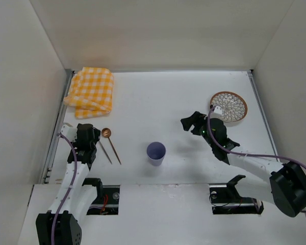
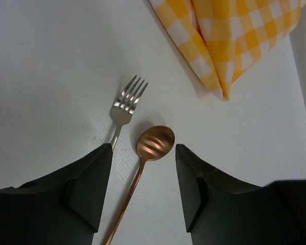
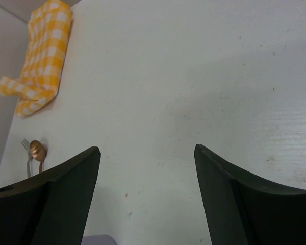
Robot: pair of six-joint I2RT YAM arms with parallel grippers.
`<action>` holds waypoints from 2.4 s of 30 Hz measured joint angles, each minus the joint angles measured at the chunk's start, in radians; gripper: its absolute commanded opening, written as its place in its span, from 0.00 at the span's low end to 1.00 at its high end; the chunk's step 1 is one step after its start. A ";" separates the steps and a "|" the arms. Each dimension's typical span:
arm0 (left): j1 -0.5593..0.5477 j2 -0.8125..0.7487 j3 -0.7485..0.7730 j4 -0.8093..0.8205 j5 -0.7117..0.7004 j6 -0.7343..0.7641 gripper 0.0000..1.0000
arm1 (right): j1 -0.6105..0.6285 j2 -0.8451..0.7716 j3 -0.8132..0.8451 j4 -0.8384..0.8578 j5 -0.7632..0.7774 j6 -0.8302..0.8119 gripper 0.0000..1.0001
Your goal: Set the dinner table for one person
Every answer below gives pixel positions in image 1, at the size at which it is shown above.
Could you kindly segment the copper spoon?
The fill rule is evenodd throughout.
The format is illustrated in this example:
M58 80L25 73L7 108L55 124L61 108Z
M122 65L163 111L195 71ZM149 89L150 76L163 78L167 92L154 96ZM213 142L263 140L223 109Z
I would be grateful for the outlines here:
M116 151L116 149L115 149L115 147L114 147L114 145L113 145L113 143L112 143L112 141L111 141L112 131L111 131L109 128L103 128L102 131L101 131L101 133L102 133L102 136L103 136L104 138L107 138L107 139L108 139L108 141L109 141L109 143L110 143L110 145L111 145L111 147L112 147L112 150L113 150L113 152L114 152L114 154L115 154L115 156L116 156L116 158L117 158L119 164L121 164L121 161L120 161L120 158L119 158L119 156L118 156L118 154L117 154L117 151Z

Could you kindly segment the floral patterned ceramic plate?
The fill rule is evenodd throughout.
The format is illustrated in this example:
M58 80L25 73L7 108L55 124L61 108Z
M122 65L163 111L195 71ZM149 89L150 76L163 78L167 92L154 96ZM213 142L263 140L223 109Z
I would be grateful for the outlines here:
M210 99L210 105L222 110L219 118L226 123L235 123L244 119L248 112L246 101L236 93L221 91Z

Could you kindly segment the lilac plastic cup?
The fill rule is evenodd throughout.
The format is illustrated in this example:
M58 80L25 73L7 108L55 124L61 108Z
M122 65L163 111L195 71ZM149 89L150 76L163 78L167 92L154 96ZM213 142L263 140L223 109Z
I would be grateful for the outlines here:
M146 149L148 161L153 166L160 166L166 155L166 148L160 142L152 142Z

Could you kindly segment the yellow white checkered cloth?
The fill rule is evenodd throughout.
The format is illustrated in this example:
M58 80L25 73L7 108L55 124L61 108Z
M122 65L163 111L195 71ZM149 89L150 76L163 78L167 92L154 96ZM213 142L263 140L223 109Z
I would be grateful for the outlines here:
M112 111L114 75L106 68L83 67L71 80L65 105L77 119L104 116Z

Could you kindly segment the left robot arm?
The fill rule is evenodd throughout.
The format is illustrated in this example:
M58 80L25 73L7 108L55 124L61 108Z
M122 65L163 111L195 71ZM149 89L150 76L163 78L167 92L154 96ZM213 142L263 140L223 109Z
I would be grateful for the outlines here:
M96 158L100 130L92 124L64 124L59 133L71 151L58 194L45 213L38 214L36 230L40 244L80 244L81 220L102 192L99 178L88 178Z

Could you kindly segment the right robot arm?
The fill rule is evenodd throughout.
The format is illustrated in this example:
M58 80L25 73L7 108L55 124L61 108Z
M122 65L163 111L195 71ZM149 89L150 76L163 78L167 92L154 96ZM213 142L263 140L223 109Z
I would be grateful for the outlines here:
M228 196L234 202L241 198L254 198L274 204L283 214L296 217L306 213L306 166L286 158L280 163L279 156L251 154L239 143L227 136L224 122L198 111L182 118L184 131L201 136L211 147L216 159L227 165L241 168L261 179L253 184L245 175L237 175L226 183Z

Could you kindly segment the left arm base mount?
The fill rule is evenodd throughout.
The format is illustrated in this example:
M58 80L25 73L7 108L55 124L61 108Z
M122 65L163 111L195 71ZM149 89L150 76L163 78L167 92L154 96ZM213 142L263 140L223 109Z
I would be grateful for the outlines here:
M118 215L120 186L106 185L90 205L87 215Z

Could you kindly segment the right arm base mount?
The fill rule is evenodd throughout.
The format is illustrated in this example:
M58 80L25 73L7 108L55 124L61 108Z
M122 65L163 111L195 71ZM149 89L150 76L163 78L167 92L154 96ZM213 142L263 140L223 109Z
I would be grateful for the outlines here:
M243 198L226 184L209 186L209 201L214 215L256 214L264 211L262 201L253 198Z

